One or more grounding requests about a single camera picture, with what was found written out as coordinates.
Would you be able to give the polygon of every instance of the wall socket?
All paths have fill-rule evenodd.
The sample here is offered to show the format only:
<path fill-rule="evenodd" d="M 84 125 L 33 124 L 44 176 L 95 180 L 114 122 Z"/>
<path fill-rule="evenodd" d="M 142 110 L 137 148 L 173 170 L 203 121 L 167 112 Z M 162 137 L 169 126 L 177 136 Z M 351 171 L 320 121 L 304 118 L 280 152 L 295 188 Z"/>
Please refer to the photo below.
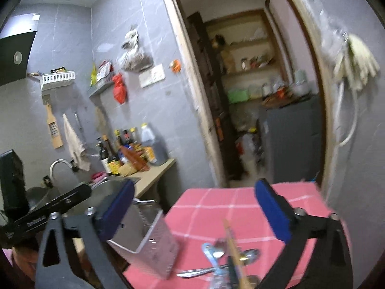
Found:
<path fill-rule="evenodd" d="M 162 64 L 159 64 L 139 75 L 139 82 L 141 88 L 154 84 L 155 82 L 164 80 L 166 75 L 164 74 L 164 69 Z"/>

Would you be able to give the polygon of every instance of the faucet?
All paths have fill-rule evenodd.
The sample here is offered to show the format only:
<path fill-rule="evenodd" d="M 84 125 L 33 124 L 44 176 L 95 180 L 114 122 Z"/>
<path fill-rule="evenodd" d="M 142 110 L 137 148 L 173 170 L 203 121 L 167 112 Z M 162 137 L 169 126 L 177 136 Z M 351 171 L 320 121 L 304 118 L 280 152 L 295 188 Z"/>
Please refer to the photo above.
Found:
<path fill-rule="evenodd" d="M 76 166 L 75 161 L 72 160 L 71 162 L 68 162 L 64 159 L 58 159 L 55 162 L 51 164 L 51 167 L 49 168 L 49 177 L 51 178 L 52 183 L 55 183 L 55 179 L 53 178 L 53 167 L 57 163 L 65 163 L 70 169 L 72 169 L 73 172 L 79 171 L 79 167 Z"/>

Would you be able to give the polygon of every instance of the wooden grater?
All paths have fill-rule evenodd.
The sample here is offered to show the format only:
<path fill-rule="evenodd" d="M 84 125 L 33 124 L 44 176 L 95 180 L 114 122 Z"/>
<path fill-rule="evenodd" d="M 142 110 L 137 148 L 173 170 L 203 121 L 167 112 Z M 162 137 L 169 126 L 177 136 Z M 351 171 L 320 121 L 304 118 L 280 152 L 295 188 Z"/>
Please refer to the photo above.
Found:
<path fill-rule="evenodd" d="M 240 253 L 236 246 L 234 234 L 230 228 L 228 220 L 224 219 L 223 224 L 225 226 L 226 231 L 227 246 L 230 251 L 232 262 L 234 264 L 234 268 L 236 269 L 236 274 L 239 281 L 239 289 L 252 289 L 249 280 L 247 279 L 247 276 L 244 273 L 243 264 L 239 260 Z"/>
<path fill-rule="evenodd" d="M 60 136 L 60 131 L 56 122 L 56 118 L 52 113 L 51 105 L 47 103 L 45 105 L 45 108 L 47 109 L 47 125 L 52 138 L 52 144 L 53 147 L 57 149 L 63 145 L 62 137 Z"/>

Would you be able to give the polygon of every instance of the light blue handle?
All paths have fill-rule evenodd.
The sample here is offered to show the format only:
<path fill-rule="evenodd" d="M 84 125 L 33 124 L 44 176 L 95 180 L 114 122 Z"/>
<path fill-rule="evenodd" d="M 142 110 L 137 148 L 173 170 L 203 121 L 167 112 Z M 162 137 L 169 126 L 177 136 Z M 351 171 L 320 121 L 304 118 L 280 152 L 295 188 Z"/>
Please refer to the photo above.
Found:
<path fill-rule="evenodd" d="M 219 267 L 218 261 L 214 257 L 214 249 L 213 245 L 210 243 L 202 244 L 202 251 L 204 255 L 209 259 L 211 265 L 214 267 L 215 275 L 223 275 L 223 270 Z"/>

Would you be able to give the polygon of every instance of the blue gripper pad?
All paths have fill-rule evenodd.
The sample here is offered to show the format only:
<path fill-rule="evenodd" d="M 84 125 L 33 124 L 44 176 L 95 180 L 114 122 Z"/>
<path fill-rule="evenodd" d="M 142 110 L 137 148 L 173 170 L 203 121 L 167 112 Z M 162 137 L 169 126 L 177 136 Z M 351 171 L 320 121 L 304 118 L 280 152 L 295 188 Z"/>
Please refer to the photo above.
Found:
<path fill-rule="evenodd" d="M 293 208 L 283 196 L 277 195 L 266 179 L 258 180 L 254 189 L 255 198 L 276 238 L 287 244 L 291 239 L 290 227 L 295 220 Z"/>
<path fill-rule="evenodd" d="M 94 226 L 101 241 L 110 240 L 115 235 L 134 195 L 135 185 L 132 180 L 126 179 L 119 192 L 107 196 L 96 208 Z"/>

